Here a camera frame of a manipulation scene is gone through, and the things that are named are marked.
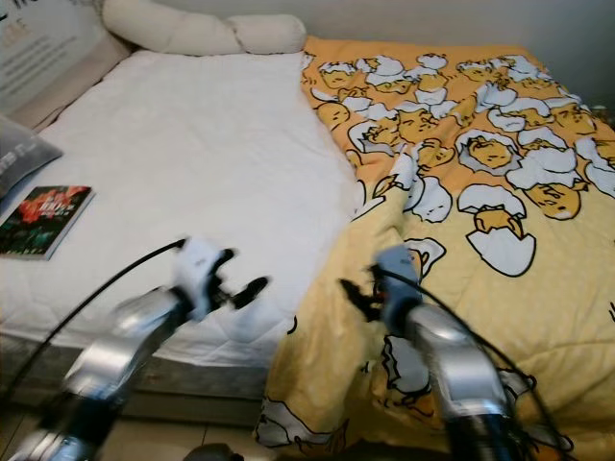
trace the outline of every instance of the book cover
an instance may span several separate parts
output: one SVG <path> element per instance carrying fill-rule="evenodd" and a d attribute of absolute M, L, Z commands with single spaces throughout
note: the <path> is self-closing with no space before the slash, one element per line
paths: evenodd
<path fill-rule="evenodd" d="M 0 226 L 0 255 L 49 259 L 92 199 L 91 187 L 35 187 Z"/>

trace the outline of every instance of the white bolster pillow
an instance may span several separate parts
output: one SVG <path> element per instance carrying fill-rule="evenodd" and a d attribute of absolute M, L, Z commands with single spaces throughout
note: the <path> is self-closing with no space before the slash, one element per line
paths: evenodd
<path fill-rule="evenodd" d="M 227 21 L 248 53 L 298 53 L 306 42 L 306 26 L 290 14 L 231 16 Z"/>
<path fill-rule="evenodd" d="M 152 0 L 106 0 L 103 20 L 111 32 L 159 53 L 296 53 L 306 41 L 303 23 L 288 14 L 233 16 L 225 21 Z"/>

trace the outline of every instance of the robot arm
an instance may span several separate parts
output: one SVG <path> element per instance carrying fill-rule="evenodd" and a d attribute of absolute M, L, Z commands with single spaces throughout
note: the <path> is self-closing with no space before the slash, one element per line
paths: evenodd
<path fill-rule="evenodd" d="M 12 461 L 93 459 L 109 435 L 149 357 L 184 323 L 200 322 L 224 302 L 240 308 L 265 287 L 256 279 L 231 296 L 217 269 L 231 257 L 210 243 L 188 239 L 176 259 L 175 285 L 120 304 L 114 326 L 85 349 L 64 378 L 36 431 Z"/>
<path fill-rule="evenodd" d="M 491 358 L 452 315 L 424 303 L 407 283 L 379 276 L 379 269 L 418 282 L 406 247 L 390 248 L 377 258 L 374 274 L 384 298 L 381 317 L 423 357 L 454 459 L 521 459 L 509 427 L 513 415 Z"/>

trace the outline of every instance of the mattress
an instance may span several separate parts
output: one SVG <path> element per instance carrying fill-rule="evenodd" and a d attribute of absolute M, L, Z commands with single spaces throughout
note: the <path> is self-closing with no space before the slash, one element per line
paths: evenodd
<path fill-rule="evenodd" d="M 118 270 L 192 235 L 238 256 L 230 290 L 269 276 L 239 311 L 183 326 L 158 352 L 200 366 L 266 368 L 355 209 L 353 172 L 299 88 L 303 54 L 192 58 L 140 51 L 41 133 L 64 157 L 36 185 L 86 184 L 94 200 L 49 261 L 2 260 L 5 336 L 40 340 Z M 166 254 L 120 280 L 56 339 L 85 347 L 113 308 L 172 280 Z"/>

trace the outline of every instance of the floor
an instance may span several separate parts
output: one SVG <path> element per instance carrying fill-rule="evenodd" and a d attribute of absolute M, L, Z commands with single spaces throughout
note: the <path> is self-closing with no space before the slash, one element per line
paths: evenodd
<path fill-rule="evenodd" d="M 0 461 L 8 461 L 21 440 L 36 426 L 31 413 L 0 416 Z M 97 461 L 182 461 L 196 447 L 227 444 L 246 461 L 289 461 L 258 445 L 252 431 L 219 425 L 181 425 L 141 420 L 120 420 Z M 416 449 L 394 449 L 383 445 L 358 444 L 330 461 L 450 461 L 446 455 Z"/>
<path fill-rule="evenodd" d="M 32 414 L 9 414 L 0 421 L 0 461 L 8 461 L 19 442 L 37 424 Z M 100 461 L 181 461 L 203 444 L 224 443 L 246 461 L 275 459 L 274 451 L 258 445 L 249 429 L 212 425 L 121 420 L 109 436 Z"/>

